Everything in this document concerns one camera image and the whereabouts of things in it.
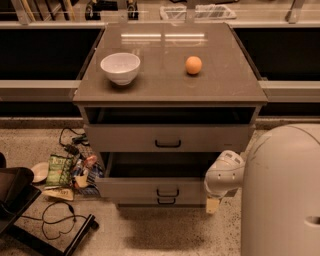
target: cabinet top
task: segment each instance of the cabinet top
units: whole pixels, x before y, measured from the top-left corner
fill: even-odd
[[[117,52],[140,57],[138,76],[125,87],[100,67]],[[189,56],[202,60],[198,75],[185,70]],[[109,24],[74,97],[76,104],[264,104],[267,98],[231,29],[225,23]]]

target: speckled floor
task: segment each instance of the speckled floor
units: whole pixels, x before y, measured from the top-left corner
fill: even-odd
[[[11,126],[10,122],[2,121],[0,151],[7,158],[7,166],[31,168],[47,161],[51,153],[64,155],[65,151],[58,143],[61,127],[55,121],[46,126],[23,121],[16,121]],[[263,130],[257,130],[252,142],[261,133]],[[65,131],[62,140],[68,141],[72,136],[71,132]],[[52,202],[52,198],[41,195],[25,215],[40,218]],[[206,214],[205,209],[193,208],[117,209],[107,200],[80,195],[75,197],[71,205],[76,214],[95,215],[100,225],[97,231],[90,231],[74,255],[240,255],[241,189],[235,197],[224,199],[214,215]],[[65,205],[57,205],[50,209],[49,217],[54,219],[68,215]],[[76,222],[70,234],[48,242],[63,251],[82,221],[79,219]],[[47,241],[41,233],[41,222],[20,218],[16,224]],[[59,230],[66,231],[70,225],[72,220],[48,226],[46,231],[49,236],[57,236]],[[1,255],[36,255],[6,235],[0,238],[0,252]]]

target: white plate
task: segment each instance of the white plate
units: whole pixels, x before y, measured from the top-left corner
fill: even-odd
[[[38,163],[31,168],[31,171],[33,171],[33,174],[34,174],[34,178],[32,181],[33,183],[43,181],[48,176],[49,163],[48,162]]]

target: drawer front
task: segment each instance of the drawer front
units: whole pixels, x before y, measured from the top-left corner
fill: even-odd
[[[102,197],[117,204],[203,205],[206,200],[202,178],[102,178],[96,184]]]
[[[85,125],[96,152],[242,152],[254,125]]]

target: open drawer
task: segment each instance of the open drawer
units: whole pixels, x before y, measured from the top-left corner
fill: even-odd
[[[215,153],[109,153],[102,197],[118,205],[204,206],[203,180]]]

